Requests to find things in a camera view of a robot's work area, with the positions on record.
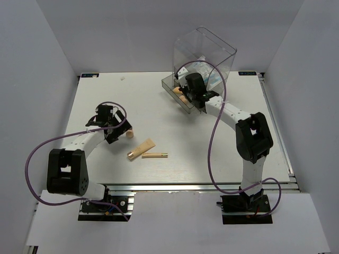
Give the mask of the cotton pad pack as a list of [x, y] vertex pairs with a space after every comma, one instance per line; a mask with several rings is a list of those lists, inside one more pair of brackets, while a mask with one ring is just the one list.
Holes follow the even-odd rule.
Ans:
[[207, 89], [212, 89], [209, 87], [208, 81], [210, 76], [215, 75], [214, 68], [202, 61], [195, 62], [193, 68], [202, 76]]
[[222, 78], [220, 76], [212, 75], [209, 77], [209, 81], [208, 81], [209, 87], [213, 88], [219, 85], [220, 83], [223, 84]]

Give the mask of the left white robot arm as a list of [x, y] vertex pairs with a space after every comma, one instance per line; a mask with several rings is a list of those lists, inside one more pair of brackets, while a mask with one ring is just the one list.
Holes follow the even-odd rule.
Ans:
[[86, 123], [85, 132], [61, 149], [52, 149], [48, 158], [47, 191], [94, 200], [100, 211], [107, 211], [112, 198], [106, 186], [90, 180], [87, 158], [101, 143], [112, 144], [132, 129], [125, 111], [115, 103], [101, 103], [96, 115]]

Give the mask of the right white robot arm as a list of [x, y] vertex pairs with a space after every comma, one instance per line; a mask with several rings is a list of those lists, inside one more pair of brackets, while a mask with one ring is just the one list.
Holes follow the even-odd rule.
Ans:
[[207, 90], [202, 75], [198, 72], [176, 74], [179, 90], [188, 102], [206, 114], [217, 118], [212, 129], [208, 148], [208, 170], [211, 173], [210, 155], [212, 140], [220, 121], [235, 131], [236, 150], [243, 159], [242, 181], [237, 194], [240, 195], [240, 207], [251, 211], [263, 196], [263, 166], [270, 149], [273, 147], [271, 132], [263, 113], [250, 114], [226, 101], [225, 95]]

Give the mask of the beige makeup sponge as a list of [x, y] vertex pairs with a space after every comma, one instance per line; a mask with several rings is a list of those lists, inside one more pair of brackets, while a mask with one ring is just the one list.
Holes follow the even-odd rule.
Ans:
[[186, 97], [185, 96], [180, 96], [179, 97], [179, 99], [184, 103], [184, 104], [188, 104], [189, 103], [189, 101], [186, 99]]
[[129, 138], [129, 139], [134, 137], [134, 132], [133, 132], [132, 129], [130, 129], [126, 132], [126, 137]]
[[173, 89], [173, 92], [176, 93], [176, 94], [182, 94], [182, 91], [178, 87], [175, 87]]

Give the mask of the clear acrylic organizer box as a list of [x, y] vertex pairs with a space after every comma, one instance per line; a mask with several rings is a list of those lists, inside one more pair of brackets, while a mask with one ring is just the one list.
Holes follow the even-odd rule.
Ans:
[[162, 79], [162, 88], [187, 112], [204, 110], [211, 95], [224, 95], [237, 49], [205, 27], [176, 39], [173, 72]]

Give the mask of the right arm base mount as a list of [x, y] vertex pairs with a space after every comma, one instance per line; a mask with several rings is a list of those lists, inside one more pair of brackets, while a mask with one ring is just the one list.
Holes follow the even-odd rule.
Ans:
[[222, 223], [224, 225], [251, 225], [272, 224], [272, 215], [267, 213], [271, 210], [267, 195], [263, 195], [250, 206], [240, 195], [224, 195], [216, 205], [221, 208]]

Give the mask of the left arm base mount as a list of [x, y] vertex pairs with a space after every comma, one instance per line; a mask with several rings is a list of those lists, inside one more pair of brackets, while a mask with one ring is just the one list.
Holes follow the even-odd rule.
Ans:
[[78, 220], [87, 222], [127, 222], [133, 211], [135, 193], [108, 191], [102, 201], [81, 202]]

